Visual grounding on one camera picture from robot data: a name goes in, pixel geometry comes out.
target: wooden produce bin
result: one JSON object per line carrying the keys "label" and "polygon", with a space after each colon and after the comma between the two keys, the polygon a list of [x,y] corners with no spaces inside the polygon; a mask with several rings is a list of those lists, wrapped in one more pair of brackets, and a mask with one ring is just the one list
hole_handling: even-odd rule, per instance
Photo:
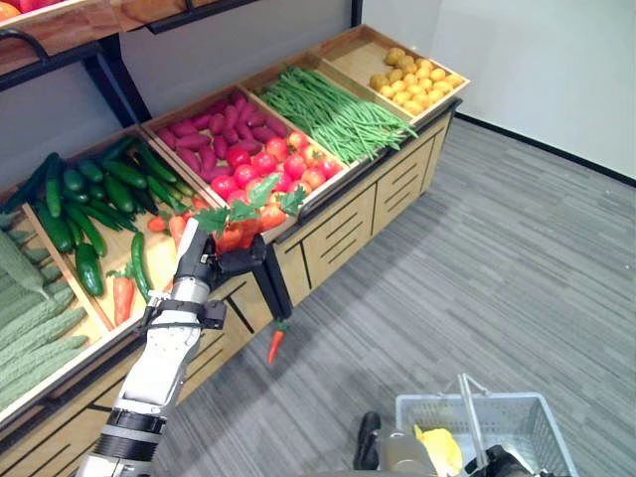
{"label": "wooden produce bin", "polygon": [[[0,22],[0,30],[16,29],[34,37],[50,56],[120,31],[108,0],[66,0]],[[0,75],[38,61],[20,39],[0,42]]]}

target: tomato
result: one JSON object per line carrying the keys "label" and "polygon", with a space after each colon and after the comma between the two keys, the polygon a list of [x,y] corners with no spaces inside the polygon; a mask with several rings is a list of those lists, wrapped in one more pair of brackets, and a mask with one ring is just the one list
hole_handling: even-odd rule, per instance
{"label": "tomato", "polygon": [[300,179],[306,169],[305,158],[297,152],[290,155],[285,161],[285,172],[289,174],[289,177],[292,179]]}
{"label": "tomato", "polygon": [[250,181],[258,177],[256,168],[249,164],[241,164],[235,170],[234,178],[239,187],[245,187]]}
{"label": "tomato", "polygon": [[265,206],[260,213],[260,231],[269,231],[283,224],[286,220],[287,215],[276,206]]}
{"label": "tomato", "polygon": [[280,179],[278,179],[278,182],[274,186],[273,192],[287,192],[289,184],[291,184],[291,177],[289,177],[289,174],[283,172],[280,175]]}
{"label": "tomato", "polygon": [[234,250],[240,244],[242,229],[240,224],[229,224],[223,230],[220,238],[215,238],[217,253]]}
{"label": "tomato", "polygon": [[296,151],[302,150],[307,144],[309,144],[309,140],[307,139],[307,135],[301,131],[291,131],[287,136],[287,144],[289,144]]}
{"label": "tomato", "polygon": [[302,182],[306,182],[307,184],[309,184],[312,190],[318,189],[326,181],[325,175],[320,171],[320,169],[317,169],[315,167],[307,169],[302,174],[301,180]]}
{"label": "tomato", "polygon": [[215,177],[210,185],[212,190],[219,194],[224,201],[228,199],[230,192],[238,189],[235,179],[226,175]]}
{"label": "tomato", "polygon": [[265,144],[265,151],[274,156],[278,162],[282,162],[287,157],[287,143],[284,139],[274,136]]}
{"label": "tomato", "polygon": [[329,180],[342,171],[342,166],[338,164],[334,159],[325,158],[323,161],[318,163],[318,169],[325,176],[325,179]]}
{"label": "tomato", "polygon": [[291,184],[289,184],[289,189],[287,189],[287,191],[289,192],[296,192],[296,189],[298,189],[298,187],[302,187],[305,190],[305,194],[308,196],[309,194],[311,194],[311,186],[309,184],[307,184],[306,182],[303,181],[294,181]]}
{"label": "tomato", "polygon": [[242,147],[232,146],[228,149],[228,155],[226,156],[226,160],[230,167],[237,168],[241,164],[249,164],[249,153],[244,150]]}
{"label": "tomato", "polygon": [[251,158],[251,165],[256,168],[259,176],[268,176],[276,170],[276,158],[266,152],[259,152]]}
{"label": "tomato", "polygon": [[247,192],[243,189],[236,189],[235,191],[231,191],[228,195],[228,204],[232,204],[234,201],[241,201],[244,204],[249,204],[249,199],[247,198]]}

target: cucumber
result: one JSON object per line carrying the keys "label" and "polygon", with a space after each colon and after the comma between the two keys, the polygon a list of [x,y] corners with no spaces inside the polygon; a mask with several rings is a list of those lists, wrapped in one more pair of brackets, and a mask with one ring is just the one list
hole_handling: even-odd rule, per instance
{"label": "cucumber", "polygon": [[117,161],[104,161],[101,163],[101,167],[124,184],[136,187],[137,189],[148,188],[146,178],[134,167]]}
{"label": "cucumber", "polygon": [[67,214],[79,225],[99,256],[106,255],[106,243],[88,217],[75,204],[67,204]]}
{"label": "cucumber", "polygon": [[49,213],[49,209],[41,202],[35,204],[35,210],[42,227],[51,238],[56,249],[62,253],[71,251],[73,249],[73,238],[67,223],[62,218],[54,218]]}
{"label": "cucumber", "polygon": [[62,174],[62,180],[64,185],[71,189],[73,192],[79,192],[83,189],[85,180],[83,175],[73,168],[68,167]]}
{"label": "cucumber", "polygon": [[80,159],[78,161],[78,170],[80,174],[94,184],[103,181],[103,172],[101,172],[101,169],[89,158]]}
{"label": "cucumber", "polygon": [[108,199],[110,199],[110,202],[112,202],[117,209],[126,214],[132,214],[134,212],[135,204],[126,186],[109,174],[103,178],[103,185],[106,189]]}
{"label": "cucumber", "polygon": [[79,281],[88,293],[93,296],[103,294],[99,260],[92,245],[81,243],[78,246],[76,251],[76,269],[78,270]]}

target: yellow item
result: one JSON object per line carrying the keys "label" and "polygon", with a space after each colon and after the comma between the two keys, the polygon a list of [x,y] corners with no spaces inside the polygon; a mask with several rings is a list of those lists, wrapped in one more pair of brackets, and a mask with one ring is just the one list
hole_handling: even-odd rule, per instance
{"label": "yellow item", "polygon": [[446,72],[442,68],[436,68],[432,72],[430,72],[430,78],[433,81],[440,81],[446,78]]}
{"label": "yellow item", "polygon": [[422,431],[417,424],[413,426],[415,438],[428,452],[437,477],[459,475],[462,468],[461,449],[446,429]]}

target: yellow potato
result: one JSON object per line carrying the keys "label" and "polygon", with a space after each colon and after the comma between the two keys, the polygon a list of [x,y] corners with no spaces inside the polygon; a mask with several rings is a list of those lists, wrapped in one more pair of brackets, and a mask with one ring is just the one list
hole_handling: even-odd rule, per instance
{"label": "yellow potato", "polygon": [[451,86],[446,81],[438,81],[433,84],[433,89],[437,89],[438,91],[441,91],[444,94],[449,94],[451,91],[453,91],[453,86]]}
{"label": "yellow potato", "polygon": [[406,83],[401,79],[398,79],[391,85],[391,87],[394,89],[395,92],[404,91],[406,89]]}
{"label": "yellow potato", "polygon": [[406,90],[412,95],[424,93],[424,88],[421,87],[419,84],[412,84],[411,86],[407,87]]}
{"label": "yellow potato", "polygon": [[402,106],[410,99],[410,93],[406,91],[397,92],[394,96],[394,102]]}
{"label": "yellow potato", "polygon": [[417,70],[417,73],[415,73],[415,75],[420,80],[423,80],[424,78],[428,78],[430,76],[430,70],[425,67],[420,67],[419,70]]}
{"label": "yellow potato", "polygon": [[388,99],[391,99],[392,97],[394,97],[394,94],[396,94],[396,92],[388,84],[385,84],[380,89],[380,94],[384,97],[387,97]]}
{"label": "yellow potato", "polygon": [[430,72],[430,78],[433,81],[440,81],[446,78],[446,72],[442,68],[436,68],[432,72]]}
{"label": "yellow potato", "polygon": [[420,114],[422,111],[424,111],[424,108],[421,107],[421,104],[419,104],[417,101],[406,101],[402,107],[404,109],[406,109],[408,112],[410,112],[413,116],[417,116],[418,114]]}
{"label": "yellow potato", "polygon": [[453,87],[458,87],[460,84],[464,82],[464,78],[462,78],[457,73],[452,73],[448,75],[444,80]]}
{"label": "yellow potato", "polygon": [[396,82],[397,80],[401,80],[403,76],[404,76],[404,72],[400,70],[399,68],[395,68],[394,70],[391,70],[391,72],[389,73],[389,82],[393,83],[393,82]]}
{"label": "yellow potato", "polygon": [[430,98],[428,97],[428,94],[424,92],[422,94],[414,94],[411,99],[421,104],[422,110],[427,109],[430,106]]}
{"label": "yellow potato", "polygon": [[404,81],[404,84],[406,84],[407,86],[411,86],[412,84],[417,84],[417,77],[413,73],[409,73],[407,75],[404,75],[402,81]]}
{"label": "yellow potato", "polygon": [[444,97],[444,93],[439,89],[434,89],[428,94],[428,99],[430,99],[430,103],[438,102],[440,99]]}
{"label": "yellow potato", "polygon": [[433,63],[431,63],[426,58],[418,58],[417,61],[415,62],[415,64],[417,65],[418,68],[426,68],[429,71],[431,71],[433,68],[435,68],[433,66]]}
{"label": "yellow potato", "polygon": [[418,84],[426,91],[430,91],[433,88],[433,81],[430,78],[421,79]]}

